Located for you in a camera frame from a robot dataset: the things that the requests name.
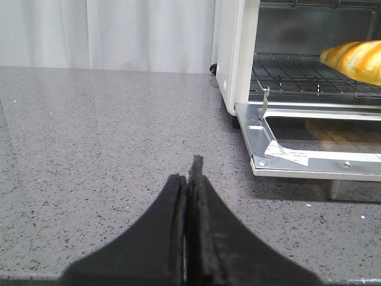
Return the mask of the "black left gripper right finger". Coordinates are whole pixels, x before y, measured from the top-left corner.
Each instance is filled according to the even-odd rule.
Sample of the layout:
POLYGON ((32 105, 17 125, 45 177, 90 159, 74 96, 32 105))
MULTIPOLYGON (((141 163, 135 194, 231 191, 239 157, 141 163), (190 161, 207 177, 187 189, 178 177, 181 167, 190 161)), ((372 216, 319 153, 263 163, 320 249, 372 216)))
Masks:
POLYGON ((186 206, 188 285, 322 285, 316 274, 256 237, 230 211, 195 156, 186 206))

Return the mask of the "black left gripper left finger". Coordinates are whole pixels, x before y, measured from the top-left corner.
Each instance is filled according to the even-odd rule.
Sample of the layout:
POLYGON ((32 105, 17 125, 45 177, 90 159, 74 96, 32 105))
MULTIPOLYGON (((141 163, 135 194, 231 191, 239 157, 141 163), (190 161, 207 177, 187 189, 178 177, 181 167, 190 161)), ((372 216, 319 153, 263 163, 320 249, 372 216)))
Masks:
POLYGON ((170 175, 126 232, 72 263, 58 285, 183 285, 186 191, 185 177, 170 175))

